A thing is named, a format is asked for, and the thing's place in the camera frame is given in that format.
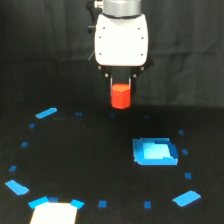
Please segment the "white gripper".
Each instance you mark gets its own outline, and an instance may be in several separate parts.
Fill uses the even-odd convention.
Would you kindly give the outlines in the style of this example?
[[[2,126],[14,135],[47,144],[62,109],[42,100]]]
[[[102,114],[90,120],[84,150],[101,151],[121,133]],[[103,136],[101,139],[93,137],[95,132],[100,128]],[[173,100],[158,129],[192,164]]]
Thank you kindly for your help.
[[[98,16],[96,25],[88,27],[94,33],[94,52],[98,70],[110,78],[110,96],[113,93],[112,67],[131,68],[130,96],[136,92],[136,78],[154,65],[149,55],[149,31],[146,16],[112,18]]]

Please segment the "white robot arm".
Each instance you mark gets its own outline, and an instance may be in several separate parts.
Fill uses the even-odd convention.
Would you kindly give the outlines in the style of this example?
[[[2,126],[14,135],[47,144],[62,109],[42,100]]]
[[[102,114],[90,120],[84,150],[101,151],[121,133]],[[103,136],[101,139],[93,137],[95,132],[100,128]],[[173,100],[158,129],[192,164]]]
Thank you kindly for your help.
[[[109,80],[110,97],[124,99],[136,91],[136,79],[154,65],[149,56],[149,29],[142,0],[88,0],[94,34],[92,56]]]

